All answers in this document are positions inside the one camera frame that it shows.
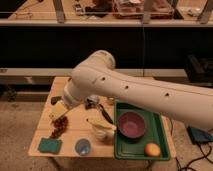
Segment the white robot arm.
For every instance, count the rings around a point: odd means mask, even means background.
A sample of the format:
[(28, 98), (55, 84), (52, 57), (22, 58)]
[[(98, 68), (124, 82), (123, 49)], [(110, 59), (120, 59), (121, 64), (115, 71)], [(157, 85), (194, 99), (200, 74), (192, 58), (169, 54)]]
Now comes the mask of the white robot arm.
[(98, 50), (79, 63), (53, 106), (53, 120), (91, 95), (115, 98), (198, 129), (213, 131), (213, 89), (128, 76), (114, 70), (115, 59)]

